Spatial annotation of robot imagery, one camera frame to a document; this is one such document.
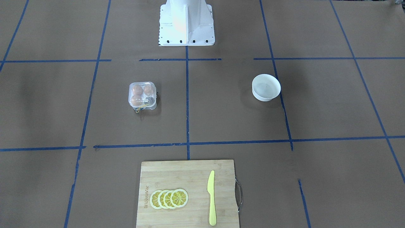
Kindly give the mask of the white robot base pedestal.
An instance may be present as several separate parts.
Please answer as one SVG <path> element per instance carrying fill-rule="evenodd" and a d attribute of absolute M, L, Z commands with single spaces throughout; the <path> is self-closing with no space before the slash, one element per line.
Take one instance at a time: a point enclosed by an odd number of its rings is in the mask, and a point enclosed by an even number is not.
<path fill-rule="evenodd" d="M 213 10 L 205 0 L 168 0 L 159 13 L 159 46 L 215 44 Z"/>

